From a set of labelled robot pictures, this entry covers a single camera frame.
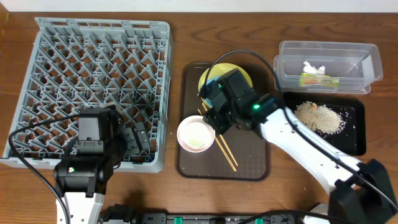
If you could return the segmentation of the yellow round plate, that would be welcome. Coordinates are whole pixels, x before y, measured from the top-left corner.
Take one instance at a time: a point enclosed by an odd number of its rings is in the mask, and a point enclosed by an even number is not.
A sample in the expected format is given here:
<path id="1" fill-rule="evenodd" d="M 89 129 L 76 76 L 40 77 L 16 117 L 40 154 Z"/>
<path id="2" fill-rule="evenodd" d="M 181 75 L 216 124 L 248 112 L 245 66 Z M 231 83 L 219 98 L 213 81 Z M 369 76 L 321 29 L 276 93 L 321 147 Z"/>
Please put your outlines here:
<path id="1" fill-rule="evenodd" d="M 213 80 L 217 80 L 219 77 L 221 77 L 222 75 L 224 75 L 225 73 L 229 72 L 230 70 L 233 70 L 237 68 L 245 77 L 246 81 L 249 83 L 250 87 L 253 87 L 252 85 L 252 80 L 249 76 L 249 74 L 243 70 L 241 67 L 239 67 L 238 65 L 232 64 L 232 63 L 219 63 L 216 64 L 210 71 L 210 74 L 208 76 L 208 79 L 206 81 L 206 84 L 209 84 L 210 82 L 212 82 Z M 201 75 L 199 82 L 198 82 L 198 91 L 201 90 L 204 82 L 205 82 L 205 77 L 206 74 L 208 72 L 209 68 L 207 68 Z M 204 102 L 204 104 L 207 106 L 207 108 L 212 108 L 212 104 L 211 101 L 206 98 L 203 99 L 202 101 Z"/>

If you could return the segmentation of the pink bowl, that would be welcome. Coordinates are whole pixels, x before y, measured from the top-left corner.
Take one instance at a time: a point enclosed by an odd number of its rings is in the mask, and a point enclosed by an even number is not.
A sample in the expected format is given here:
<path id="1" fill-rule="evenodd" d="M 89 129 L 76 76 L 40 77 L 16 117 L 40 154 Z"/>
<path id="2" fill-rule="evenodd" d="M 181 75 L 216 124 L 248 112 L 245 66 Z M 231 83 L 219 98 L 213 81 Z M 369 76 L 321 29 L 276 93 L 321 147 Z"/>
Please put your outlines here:
<path id="1" fill-rule="evenodd" d="M 204 122 L 203 116 L 189 116 L 179 124 L 177 140 L 188 152 L 203 152 L 213 144 L 215 130 Z"/>

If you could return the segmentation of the green snack wrapper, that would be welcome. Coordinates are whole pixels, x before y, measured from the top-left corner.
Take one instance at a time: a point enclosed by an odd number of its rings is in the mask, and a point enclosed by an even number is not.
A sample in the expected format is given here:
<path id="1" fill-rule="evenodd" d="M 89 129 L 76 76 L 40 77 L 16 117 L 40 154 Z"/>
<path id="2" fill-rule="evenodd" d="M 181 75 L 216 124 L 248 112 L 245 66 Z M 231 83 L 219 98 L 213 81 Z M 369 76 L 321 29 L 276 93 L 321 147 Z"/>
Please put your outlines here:
<path id="1" fill-rule="evenodd" d="M 300 87 L 321 85 L 331 88 L 338 88 L 340 85 L 339 79 L 337 78 L 332 78 L 328 75 L 316 75 L 311 73 L 302 73 L 298 83 Z"/>

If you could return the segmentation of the white tissue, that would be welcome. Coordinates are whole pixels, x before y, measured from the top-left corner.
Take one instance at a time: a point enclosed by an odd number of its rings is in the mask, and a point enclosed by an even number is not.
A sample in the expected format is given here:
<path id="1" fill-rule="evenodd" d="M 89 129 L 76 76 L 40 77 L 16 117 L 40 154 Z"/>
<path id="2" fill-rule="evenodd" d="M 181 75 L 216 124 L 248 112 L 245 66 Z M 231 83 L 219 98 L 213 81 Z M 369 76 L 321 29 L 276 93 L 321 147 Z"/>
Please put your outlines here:
<path id="1" fill-rule="evenodd" d="M 321 66 L 319 68 L 311 66 L 311 64 L 308 61 L 303 62 L 304 67 L 303 67 L 303 72 L 304 73 L 309 73 L 313 75 L 324 75 L 325 74 L 325 67 Z"/>

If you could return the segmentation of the food scraps pile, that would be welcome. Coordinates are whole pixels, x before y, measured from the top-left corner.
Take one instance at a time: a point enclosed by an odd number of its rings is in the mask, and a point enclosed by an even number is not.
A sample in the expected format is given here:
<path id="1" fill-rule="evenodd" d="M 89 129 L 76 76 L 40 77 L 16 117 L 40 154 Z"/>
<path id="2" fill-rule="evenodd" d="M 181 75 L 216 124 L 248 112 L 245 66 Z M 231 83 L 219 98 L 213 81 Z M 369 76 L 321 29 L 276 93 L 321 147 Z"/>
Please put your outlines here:
<path id="1" fill-rule="evenodd" d="M 322 134 L 338 134 L 346 124 L 339 113 L 311 101 L 298 105 L 294 115 L 312 131 Z"/>

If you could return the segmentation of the light blue bowl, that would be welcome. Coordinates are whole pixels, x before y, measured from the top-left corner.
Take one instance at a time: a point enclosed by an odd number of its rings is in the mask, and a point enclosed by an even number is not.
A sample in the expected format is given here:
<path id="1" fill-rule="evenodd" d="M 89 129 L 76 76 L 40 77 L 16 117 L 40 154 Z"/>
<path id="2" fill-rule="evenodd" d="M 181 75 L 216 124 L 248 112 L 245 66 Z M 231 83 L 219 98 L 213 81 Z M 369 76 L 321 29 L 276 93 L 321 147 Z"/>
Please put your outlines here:
<path id="1" fill-rule="evenodd" d="M 213 102 L 218 94 L 217 81 L 215 78 L 206 82 L 205 90 L 206 92 L 203 100 L 209 108 L 212 108 Z"/>

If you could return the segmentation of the white cup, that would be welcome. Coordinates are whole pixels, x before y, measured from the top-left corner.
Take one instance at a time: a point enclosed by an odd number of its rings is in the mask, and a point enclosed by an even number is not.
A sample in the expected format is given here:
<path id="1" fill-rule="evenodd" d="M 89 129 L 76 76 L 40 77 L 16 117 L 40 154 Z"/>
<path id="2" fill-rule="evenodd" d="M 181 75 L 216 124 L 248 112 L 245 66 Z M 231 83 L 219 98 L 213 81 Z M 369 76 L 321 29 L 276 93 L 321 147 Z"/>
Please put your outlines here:
<path id="1" fill-rule="evenodd" d="M 211 139 L 208 128 L 199 122 L 189 123 L 183 128 L 183 141 L 192 148 L 199 148 Z"/>

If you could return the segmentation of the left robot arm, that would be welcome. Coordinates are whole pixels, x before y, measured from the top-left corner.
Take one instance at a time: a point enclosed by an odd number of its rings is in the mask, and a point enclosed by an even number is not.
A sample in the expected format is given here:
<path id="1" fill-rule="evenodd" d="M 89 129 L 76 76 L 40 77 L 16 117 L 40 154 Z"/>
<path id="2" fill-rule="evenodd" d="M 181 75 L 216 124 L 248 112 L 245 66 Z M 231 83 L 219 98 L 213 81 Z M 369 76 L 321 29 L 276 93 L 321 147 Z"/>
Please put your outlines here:
<path id="1" fill-rule="evenodd" d="M 115 204 L 102 211 L 108 180 L 127 156 L 151 147 L 144 123 L 125 127 L 113 106 L 79 114 L 78 136 L 67 147 L 53 175 L 58 223 L 140 223 L 136 210 Z"/>

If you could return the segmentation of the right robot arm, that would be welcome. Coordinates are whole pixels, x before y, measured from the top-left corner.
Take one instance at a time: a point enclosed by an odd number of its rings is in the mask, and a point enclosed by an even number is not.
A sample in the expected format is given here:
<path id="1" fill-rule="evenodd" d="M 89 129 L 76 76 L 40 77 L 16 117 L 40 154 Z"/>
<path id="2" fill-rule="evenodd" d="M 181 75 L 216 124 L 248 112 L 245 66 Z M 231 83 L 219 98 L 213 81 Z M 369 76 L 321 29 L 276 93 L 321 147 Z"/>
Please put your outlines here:
<path id="1" fill-rule="evenodd" d="M 397 215 L 397 200 L 386 168 L 341 152 L 301 123 L 283 102 L 260 95 L 233 69 L 204 82 L 199 96 L 211 102 L 204 121 L 218 134 L 236 125 L 254 131 L 305 168 L 329 195 L 327 214 L 307 213 L 330 223 L 385 223 Z"/>

